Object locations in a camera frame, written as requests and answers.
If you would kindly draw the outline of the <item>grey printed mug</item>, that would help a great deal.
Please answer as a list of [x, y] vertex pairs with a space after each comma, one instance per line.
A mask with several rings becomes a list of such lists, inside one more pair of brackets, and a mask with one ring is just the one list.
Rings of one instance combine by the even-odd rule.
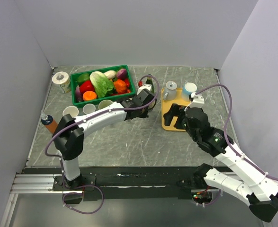
[[96, 106], [94, 104], [86, 104], [82, 108], [84, 114], [91, 114], [96, 111]]

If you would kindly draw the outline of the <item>green mug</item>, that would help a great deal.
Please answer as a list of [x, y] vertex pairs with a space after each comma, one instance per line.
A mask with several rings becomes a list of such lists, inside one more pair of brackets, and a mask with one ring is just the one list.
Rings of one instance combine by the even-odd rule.
[[63, 110], [63, 116], [68, 114], [74, 118], [79, 115], [79, 109], [75, 106], [68, 106]]

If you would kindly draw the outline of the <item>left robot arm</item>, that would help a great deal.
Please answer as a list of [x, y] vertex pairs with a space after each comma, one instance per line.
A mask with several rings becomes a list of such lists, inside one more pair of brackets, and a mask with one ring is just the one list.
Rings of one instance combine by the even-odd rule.
[[93, 113], [62, 117], [52, 140], [58, 151], [63, 174], [63, 186], [76, 190], [82, 184], [79, 155], [83, 151], [84, 139], [92, 133], [117, 122], [133, 118], [147, 118], [148, 107], [156, 100], [156, 95], [143, 89], [133, 97], [121, 98], [109, 106]]

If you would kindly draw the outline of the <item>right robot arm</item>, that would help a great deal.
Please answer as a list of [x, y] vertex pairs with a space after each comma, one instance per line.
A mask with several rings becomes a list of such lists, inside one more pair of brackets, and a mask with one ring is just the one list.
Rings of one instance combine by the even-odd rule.
[[201, 189], [218, 188], [245, 203], [260, 220], [271, 222], [278, 212], [278, 181], [257, 170], [230, 137], [225, 138], [221, 129], [212, 127], [203, 109], [172, 104], [163, 115], [164, 125], [171, 125], [174, 117], [177, 118], [175, 128], [185, 130], [199, 148], [239, 177], [236, 180], [202, 164], [193, 174], [195, 185]]

